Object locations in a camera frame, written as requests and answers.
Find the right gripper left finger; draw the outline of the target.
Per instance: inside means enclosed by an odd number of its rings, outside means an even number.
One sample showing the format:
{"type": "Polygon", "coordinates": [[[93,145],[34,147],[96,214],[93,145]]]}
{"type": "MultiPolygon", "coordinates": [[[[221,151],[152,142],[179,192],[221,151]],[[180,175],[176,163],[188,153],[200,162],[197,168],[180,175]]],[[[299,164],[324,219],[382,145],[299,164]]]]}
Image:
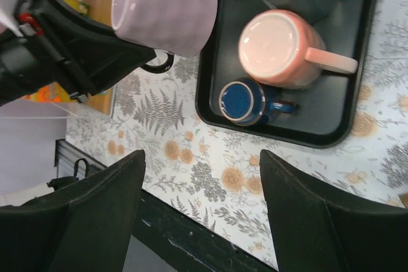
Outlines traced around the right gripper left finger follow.
{"type": "Polygon", "coordinates": [[[1,207],[1,271],[122,271],[145,167],[137,150],[53,193],[1,207]]]}

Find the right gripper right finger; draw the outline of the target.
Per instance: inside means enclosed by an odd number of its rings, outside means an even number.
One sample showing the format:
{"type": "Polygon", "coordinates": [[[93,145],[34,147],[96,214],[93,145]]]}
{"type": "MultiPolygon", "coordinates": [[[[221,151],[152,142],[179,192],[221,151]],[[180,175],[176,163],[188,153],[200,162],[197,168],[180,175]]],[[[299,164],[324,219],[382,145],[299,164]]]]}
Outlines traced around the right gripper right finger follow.
{"type": "Polygon", "coordinates": [[[279,271],[407,271],[407,209],[355,196],[260,153],[279,271]]]}

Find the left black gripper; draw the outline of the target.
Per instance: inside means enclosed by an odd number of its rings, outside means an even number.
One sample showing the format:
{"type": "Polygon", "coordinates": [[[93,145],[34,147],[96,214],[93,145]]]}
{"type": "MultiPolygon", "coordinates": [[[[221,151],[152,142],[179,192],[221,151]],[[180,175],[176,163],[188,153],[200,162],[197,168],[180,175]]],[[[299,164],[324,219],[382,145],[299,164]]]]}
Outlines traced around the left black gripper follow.
{"type": "Polygon", "coordinates": [[[111,27],[63,0],[24,0],[24,25],[31,30],[24,39],[13,16],[16,4],[1,0],[2,106],[40,88],[39,63],[50,82],[81,103],[136,68],[156,72],[149,64],[156,58],[153,49],[119,39],[111,27]]]}

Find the purple mug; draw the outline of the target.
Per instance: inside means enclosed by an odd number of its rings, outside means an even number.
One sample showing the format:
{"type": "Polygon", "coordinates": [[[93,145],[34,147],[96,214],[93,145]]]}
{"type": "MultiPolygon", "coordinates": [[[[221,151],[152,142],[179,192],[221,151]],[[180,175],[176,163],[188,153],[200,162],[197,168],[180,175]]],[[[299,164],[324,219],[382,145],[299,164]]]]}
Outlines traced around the purple mug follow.
{"type": "Polygon", "coordinates": [[[215,24],[217,0],[112,0],[111,23],[125,41],[193,57],[215,24]]]}

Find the small dark blue mug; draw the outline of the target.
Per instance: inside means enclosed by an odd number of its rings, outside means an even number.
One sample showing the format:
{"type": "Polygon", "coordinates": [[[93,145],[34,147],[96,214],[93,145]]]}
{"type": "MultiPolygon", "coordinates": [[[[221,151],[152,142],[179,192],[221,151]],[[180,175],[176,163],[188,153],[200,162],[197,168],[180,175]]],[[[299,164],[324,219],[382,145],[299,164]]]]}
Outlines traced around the small dark blue mug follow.
{"type": "Polygon", "coordinates": [[[293,114],[297,105],[282,99],[280,88],[263,85],[251,78],[239,78],[226,84],[218,98],[222,115],[245,127],[266,125],[281,114],[293,114]]]}

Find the pink mug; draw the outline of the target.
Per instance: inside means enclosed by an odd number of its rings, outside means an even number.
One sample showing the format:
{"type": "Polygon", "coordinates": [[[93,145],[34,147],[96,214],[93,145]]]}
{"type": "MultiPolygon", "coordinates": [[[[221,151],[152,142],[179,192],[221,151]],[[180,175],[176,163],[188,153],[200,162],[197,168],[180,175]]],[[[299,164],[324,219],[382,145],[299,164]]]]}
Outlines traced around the pink mug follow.
{"type": "Polygon", "coordinates": [[[309,86],[322,71],[353,74],[358,61],[326,50],[319,33],[301,16],[287,10],[267,10],[243,29],[238,57],[245,72],[274,87],[309,86]]]}

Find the dark grey mug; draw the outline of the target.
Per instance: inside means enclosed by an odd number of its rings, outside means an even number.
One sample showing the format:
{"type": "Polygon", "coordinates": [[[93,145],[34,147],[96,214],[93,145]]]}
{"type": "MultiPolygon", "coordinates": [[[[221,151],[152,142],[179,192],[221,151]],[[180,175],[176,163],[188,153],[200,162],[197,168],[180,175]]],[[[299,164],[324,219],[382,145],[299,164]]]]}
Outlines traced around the dark grey mug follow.
{"type": "Polygon", "coordinates": [[[141,66],[144,71],[153,74],[166,73],[173,66],[175,56],[166,50],[155,49],[155,57],[141,66]]]}

